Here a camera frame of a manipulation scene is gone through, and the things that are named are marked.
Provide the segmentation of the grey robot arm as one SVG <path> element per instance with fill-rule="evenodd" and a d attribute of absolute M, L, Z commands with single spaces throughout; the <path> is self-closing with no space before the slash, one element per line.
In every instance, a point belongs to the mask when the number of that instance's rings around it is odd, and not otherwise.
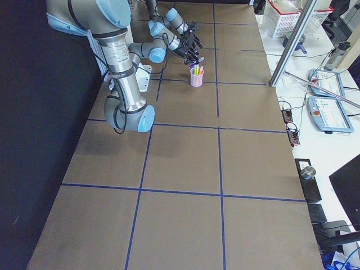
<path fill-rule="evenodd" d="M 51 28 L 85 36 L 88 32 L 102 50 L 107 70 L 115 83 L 106 97 L 106 121 L 118 133 L 148 132 L 155 119 L 155 109 L 141 96 L 136 71 L 142 59 L 164 61 L 167 51 L 182 58 L 185 64 L 199 64 L 201 41 L 195 32 L 196 22 L 185 22 L 181 14 L 170 9 L 159 14 L 157 1 L 146 1 L 148 26 L 152 42 L 127 43 L 131 23 L 128 1 L 47 1 L 47 18 Z"/>
<path fill-rule="evenodd" d="M 157 1 L 143 1 L 149 16 L 148 27 L 154 38 L 161 38 L 175 55 L 186 63 L 198 62 L 203 45 L 196 36 L 197 22 L 185 22 L 182 15 L 173 7 L 162 16 Z"/>

